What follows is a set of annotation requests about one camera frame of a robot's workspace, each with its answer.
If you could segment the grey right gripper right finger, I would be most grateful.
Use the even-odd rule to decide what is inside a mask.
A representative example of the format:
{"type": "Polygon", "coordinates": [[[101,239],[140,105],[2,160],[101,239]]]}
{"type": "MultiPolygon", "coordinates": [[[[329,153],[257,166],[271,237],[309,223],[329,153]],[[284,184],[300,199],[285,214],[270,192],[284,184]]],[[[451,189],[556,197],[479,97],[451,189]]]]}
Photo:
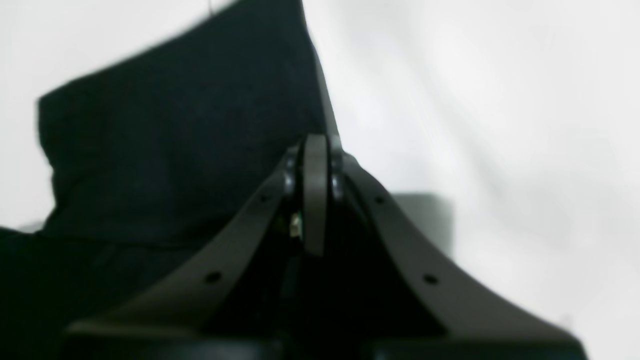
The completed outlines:
{"type": "Polygon", "coordinates": [[[358,198],[403,285],[443,330],[437,337],[374,341],[375,360],[586,359],[573,335],[505,300],[443,254],[338,137],[327,143],[333,192],[358,198]]]}

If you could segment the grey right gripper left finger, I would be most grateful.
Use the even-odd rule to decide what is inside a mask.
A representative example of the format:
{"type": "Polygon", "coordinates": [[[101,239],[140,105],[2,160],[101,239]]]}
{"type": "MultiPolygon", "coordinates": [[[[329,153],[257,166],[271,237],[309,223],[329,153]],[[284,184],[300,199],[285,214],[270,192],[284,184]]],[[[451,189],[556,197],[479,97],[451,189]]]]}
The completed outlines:
{"type": "Polygon", "coordinates": [[[307,255],[322,256],[329,202],[329,142],[310,134],[288,150],[231,222],[201,251],[118,307],[67,330],[64,360],[271,360],[272,341],[220,339],[203,328],[233,293],[281,206],[293,204],[307,255]]]}

